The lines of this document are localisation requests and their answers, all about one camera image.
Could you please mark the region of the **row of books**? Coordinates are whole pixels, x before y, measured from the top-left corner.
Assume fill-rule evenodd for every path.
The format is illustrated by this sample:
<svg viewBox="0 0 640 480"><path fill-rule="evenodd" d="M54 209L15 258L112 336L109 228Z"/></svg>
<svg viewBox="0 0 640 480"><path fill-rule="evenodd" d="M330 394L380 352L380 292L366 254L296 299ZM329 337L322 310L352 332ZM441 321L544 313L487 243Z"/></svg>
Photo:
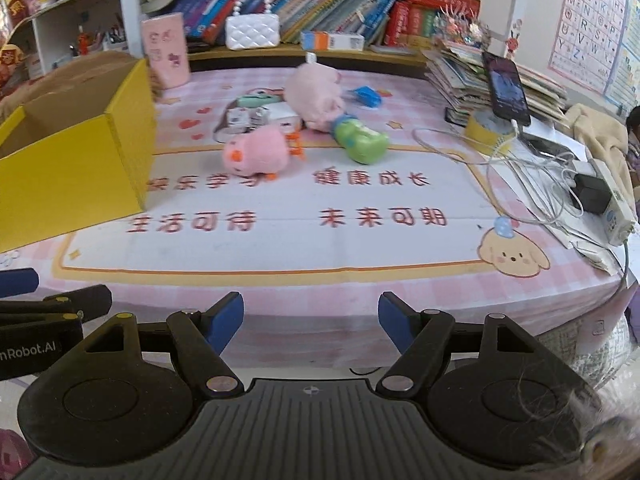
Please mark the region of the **row of books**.
<svg viewBox="0 0 640 480"><path fill-rule="evenodd" d="M193 50L226 47L226 18L236 0L142 0L148 18L183 16L183 35ZM480 20L480 0L271 0L280 20L280 44L297 44L300 34L342 32L375 46L426 48L435 40L485 49L490 31ZM244 3L242 14L264 12L259 0Z"/></svg>

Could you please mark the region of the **orange white medicine box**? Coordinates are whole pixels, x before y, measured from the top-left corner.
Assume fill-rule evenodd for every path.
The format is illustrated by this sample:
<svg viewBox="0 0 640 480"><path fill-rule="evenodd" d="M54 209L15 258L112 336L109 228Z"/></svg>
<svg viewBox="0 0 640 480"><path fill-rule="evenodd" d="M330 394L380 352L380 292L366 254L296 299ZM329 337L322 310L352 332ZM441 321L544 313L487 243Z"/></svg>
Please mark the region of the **orange white medicine box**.
<svg viewBox="0 0 640 480"><path fill-rule="evenodd" d="M361 52L364 50L364 38L359 34L306 30L300 34L300 46L306 51Z"/></svg>

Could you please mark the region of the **yellow cardboard box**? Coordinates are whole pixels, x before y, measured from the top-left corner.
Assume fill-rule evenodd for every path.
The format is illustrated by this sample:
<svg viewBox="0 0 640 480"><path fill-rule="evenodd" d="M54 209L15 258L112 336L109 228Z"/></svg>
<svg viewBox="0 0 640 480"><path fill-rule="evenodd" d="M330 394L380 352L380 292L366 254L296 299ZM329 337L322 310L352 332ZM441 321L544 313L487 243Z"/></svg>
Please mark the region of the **yellow cardboard box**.
<svg viewBox="0 0 640 480"><path fill-rule="evenodd" d="M156 114L143 60L40 96L1 125L1 248L145 206Z"/></svg>

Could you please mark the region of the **large pink plush toy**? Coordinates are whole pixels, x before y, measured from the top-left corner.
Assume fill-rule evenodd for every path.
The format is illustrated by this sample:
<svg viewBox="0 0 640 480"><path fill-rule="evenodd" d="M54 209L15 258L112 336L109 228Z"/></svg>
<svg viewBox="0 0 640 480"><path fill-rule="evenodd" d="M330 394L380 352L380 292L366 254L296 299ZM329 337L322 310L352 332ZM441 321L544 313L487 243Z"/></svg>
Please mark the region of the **large pink plush toy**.
<svg viewBox="0 0 640 480"><path fill-rule="evenodd" d="M305 62L288 77L284 99L308 128L330 132L337 118L345 114L345 102L338 70L318 62L306 53Z"/></svg>

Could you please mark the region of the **red gold snack bag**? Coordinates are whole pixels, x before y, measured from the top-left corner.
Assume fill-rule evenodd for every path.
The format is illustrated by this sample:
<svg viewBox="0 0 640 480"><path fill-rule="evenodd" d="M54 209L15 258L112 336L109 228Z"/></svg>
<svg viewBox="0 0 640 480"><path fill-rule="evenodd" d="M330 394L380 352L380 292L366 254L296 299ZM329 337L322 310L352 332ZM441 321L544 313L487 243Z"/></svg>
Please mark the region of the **red gold snack bag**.
<svg viewBox="0 0 640 480"><path fill-rule="evenodd" d="M12 42L12 34L28 18L26 0L1 0L1 87L9 82L24 61L24 53Z"/></svg>

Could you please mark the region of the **white power strip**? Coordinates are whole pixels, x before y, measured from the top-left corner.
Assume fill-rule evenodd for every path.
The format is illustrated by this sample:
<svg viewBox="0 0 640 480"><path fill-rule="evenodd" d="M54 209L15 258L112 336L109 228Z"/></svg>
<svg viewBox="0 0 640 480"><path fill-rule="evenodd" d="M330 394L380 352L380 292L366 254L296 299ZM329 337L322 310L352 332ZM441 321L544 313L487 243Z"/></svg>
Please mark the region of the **white power strip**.
<svg viewBox="0 0 640 480"><path fill-rule="evenodd" d="M623 198L611 170L602 160L572 160L572 201L575 206L599 216L608 238L608 244L622 246L634 232L636 217Z"/></svg>

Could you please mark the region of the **mint green stapler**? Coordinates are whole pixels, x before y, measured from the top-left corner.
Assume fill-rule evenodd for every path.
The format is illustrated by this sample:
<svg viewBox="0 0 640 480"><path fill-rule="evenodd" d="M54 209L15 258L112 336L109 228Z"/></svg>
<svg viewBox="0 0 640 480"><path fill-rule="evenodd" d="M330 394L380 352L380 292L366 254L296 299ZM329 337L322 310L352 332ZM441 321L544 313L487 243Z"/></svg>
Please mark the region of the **mint green stapler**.
<svg viewBox="0 0 640 480"><path fill-rule="evenodd" d="M282 101L280 93L254 92L240 96L236 100L238 107L257 108Z"/></svg>

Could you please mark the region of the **black charger plug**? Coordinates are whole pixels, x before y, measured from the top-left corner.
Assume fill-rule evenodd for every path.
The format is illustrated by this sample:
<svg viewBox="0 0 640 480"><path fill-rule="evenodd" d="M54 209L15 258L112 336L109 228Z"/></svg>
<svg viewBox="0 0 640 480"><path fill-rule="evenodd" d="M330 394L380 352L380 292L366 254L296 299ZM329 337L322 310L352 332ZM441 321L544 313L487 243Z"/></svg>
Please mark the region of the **black charger plug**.
<svg viewBox="0 0 640 480"><path fill-rule="evenodd" d="M603 214L612 200L611 189L605 180L590 174L576 174L574 182L574 205L590 214Z"/></svg>

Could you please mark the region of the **pink cartoon cup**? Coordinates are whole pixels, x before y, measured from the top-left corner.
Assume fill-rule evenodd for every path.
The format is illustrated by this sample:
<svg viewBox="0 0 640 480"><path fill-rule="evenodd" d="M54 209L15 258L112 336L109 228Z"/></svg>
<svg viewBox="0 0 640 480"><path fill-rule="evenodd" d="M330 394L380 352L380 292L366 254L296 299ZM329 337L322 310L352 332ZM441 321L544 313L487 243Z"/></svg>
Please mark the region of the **pink cartoon cup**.
<svg viewBox="0 0 640 480"><path fill-rule="evenodd" d="M171 13L141 23L143 49L164 89L181 87L190 80L188 47L183 16Z"/></svg>

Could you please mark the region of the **black smartphone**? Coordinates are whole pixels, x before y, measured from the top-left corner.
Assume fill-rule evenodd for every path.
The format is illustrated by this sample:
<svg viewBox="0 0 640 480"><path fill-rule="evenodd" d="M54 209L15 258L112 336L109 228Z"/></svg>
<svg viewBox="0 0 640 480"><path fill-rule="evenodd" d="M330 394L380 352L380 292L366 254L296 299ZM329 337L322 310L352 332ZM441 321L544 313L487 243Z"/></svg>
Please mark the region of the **black smartphone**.
<svg viewBox="0 0 640 480"><path fill-rule="evenodd" d="M529 108L516 65L490 52L483 52L482 59L492 111L500 118L529 126Z"/></svg>

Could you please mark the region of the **small pink chick plush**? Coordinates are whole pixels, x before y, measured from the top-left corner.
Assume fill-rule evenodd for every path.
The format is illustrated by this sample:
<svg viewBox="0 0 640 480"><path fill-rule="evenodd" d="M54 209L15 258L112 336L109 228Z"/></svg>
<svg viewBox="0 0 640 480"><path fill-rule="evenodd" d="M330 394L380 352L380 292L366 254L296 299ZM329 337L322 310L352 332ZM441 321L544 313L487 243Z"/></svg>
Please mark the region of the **small pink chick plush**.
<svg viewBox="0 0 640 480"><path fill-rule="evenodd" d="M239 177L262 174L274 179L293 157L305 157L300 131L283 133L277 125L232 136L222 150L224 168Z"/></svg>

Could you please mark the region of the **green toy bottle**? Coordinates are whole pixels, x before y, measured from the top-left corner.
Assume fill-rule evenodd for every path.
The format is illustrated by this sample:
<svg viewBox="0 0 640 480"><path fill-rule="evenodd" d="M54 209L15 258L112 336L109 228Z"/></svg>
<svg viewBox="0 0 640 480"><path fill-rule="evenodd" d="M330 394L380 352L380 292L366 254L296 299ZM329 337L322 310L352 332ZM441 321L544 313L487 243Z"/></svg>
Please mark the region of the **green toy bottle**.
<svg viewBox="0 0 640 480"><path fill-rule="evenodd" d="M331 134L348 157L361 165L371 165L380 160L390 144L386 133L367 127L357 117L349 114L334 120Z"/></svg>

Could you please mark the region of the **orange fluffy cat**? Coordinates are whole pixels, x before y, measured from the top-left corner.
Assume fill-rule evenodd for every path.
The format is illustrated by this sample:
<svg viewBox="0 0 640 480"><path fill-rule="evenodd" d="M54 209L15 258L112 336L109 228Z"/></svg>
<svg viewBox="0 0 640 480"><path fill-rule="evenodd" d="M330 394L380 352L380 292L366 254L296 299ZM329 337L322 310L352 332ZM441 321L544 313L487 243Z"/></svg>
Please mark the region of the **orange fluffy cat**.
<svg viewBox="0 0 640 480"><path fill-rule="evenodd" d="M36 99L67 91L90 105L106 105L129 75L138 58L122 51L103 51L78 56L42 78L25 82L1 96L1 121L14 110Z"/></svg>

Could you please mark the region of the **alphabet wall poster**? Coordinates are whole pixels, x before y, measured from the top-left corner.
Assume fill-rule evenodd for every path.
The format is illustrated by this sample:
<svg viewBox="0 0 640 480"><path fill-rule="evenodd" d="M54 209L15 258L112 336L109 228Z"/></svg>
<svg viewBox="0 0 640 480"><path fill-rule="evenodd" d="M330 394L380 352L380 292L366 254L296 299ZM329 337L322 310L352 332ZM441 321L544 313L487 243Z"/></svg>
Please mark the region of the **alphabet wall poster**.
<svg viewBox="0 0 640 480"><path fill-rule="evenodd" d="M563 0L548 67L619 110L639 105L639 0Z"/></svg>

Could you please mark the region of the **wooden bookshelf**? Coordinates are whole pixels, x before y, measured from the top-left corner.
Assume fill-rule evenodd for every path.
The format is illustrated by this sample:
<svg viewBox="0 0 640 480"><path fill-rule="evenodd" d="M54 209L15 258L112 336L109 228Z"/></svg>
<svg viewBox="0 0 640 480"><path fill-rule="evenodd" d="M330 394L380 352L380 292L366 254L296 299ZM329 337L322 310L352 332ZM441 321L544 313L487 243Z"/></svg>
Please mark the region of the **wooden bookshelf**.
<svg viewBox="0 0 640 480"><path fill-rule="evenodd" d="M160 60L152 26L180 44L198 70L291 67L307 55L340 70L422 75L426 57L407 30L412 8L471 23L478 38L480 0L119 0L129 51ZM168 29L170 14L180 23Z"/></svg>

